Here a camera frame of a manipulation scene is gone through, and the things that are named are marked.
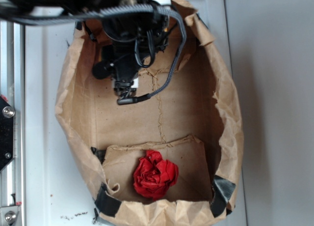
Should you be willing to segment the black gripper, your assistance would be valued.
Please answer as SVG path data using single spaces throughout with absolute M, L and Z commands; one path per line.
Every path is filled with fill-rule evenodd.
M 116 3 L 118 6 L 147 4 L 153 8 L 171 8 L 171 0 L 111 0 L 110 3 Z M 105 33 L 114 42 L 131 45 L 137 43 L 144 51 L 149 51 L 152 47 L 156 52 L 163 51 L 168 44 L 168 27 L 169 16 L 158 12 L 128 12 L 103 21 Z

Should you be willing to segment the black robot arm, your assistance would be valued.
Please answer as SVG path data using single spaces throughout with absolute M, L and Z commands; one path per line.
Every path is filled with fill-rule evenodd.
M 106 50 L 155 53 L 167 45 L 170 0 L 0 0 L 0 17 L 22 25 L 101 20 L 111 40 Z

